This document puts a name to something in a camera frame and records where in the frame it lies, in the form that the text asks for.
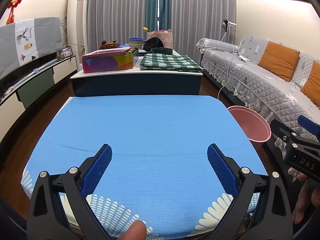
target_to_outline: green checkered cloth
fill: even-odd
[[[165,54],[147,54],[140,63],[143,69],[176,70],[183,72],[195,72],[203,70],[188,56],[175,56]]]

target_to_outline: blue table surface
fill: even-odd
[[[87,200],[113,236],[137,219],[146,223],[148,239],[212,230],[232,200],[208,162],[212,143],[240,167],[267,174],[238,123],[215,98],[73,98],[37,143],[21,181],[25,192],[31,196],[41,171],[65,173],[105,143],[112,160]]]

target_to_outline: human hand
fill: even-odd
[[[320,187],[314,189],[310,186],[310,179],[304,175],[300,174],[298,177],[299,181],[305,181],[302,186],[298,200],[294,211],[292,212],[292,223],[298,224],[303,220],[304,212],[312,203],[315,207],[320,205]]]
[[[144,222],[135,221],[118,240],[145,240],[147,236],[147,228]]]

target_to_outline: white cabinet drawer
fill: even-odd
[[[16,93],[0,105],[0,141],[24,111],[23,103],[18,100]]]
[[[77,70],[76,57],[72,57],[71,61],[66,60],[53,67],[53,79],[57,84],[61,79],[65,78],[73,71]]]

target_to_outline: beige wall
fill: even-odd
[[[320,19],[310,3],[297,0],[236,0],[235,44],[247,35],[269,38],[320,58]]]
[[[22,0],[14,9],[14,21],[41,17],[60,17],[66,21],[68,0]],[[6,24],[10,10],[6,10],[0,20],[0,26]]]

